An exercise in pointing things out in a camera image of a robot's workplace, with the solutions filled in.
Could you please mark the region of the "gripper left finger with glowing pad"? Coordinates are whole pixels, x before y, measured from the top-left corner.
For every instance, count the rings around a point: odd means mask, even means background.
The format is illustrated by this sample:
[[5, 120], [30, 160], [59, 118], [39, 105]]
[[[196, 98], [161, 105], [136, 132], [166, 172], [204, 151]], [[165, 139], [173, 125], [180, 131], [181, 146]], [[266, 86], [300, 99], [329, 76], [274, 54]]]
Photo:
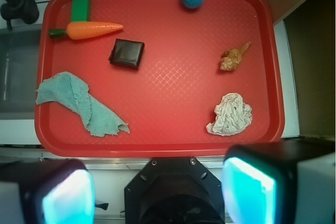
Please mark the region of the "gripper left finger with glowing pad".
[[78, 159], [1, 164], [1, 223], [93, 223], [92, 175]]

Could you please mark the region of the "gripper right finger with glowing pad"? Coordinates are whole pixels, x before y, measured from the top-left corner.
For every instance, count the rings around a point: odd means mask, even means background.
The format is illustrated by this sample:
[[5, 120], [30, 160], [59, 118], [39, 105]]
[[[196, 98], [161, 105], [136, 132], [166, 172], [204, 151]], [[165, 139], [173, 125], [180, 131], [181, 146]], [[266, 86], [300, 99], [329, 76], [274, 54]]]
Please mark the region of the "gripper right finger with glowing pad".
[[222, 194], [234, 223], [335, 223], [335, 143], [234, 145]]

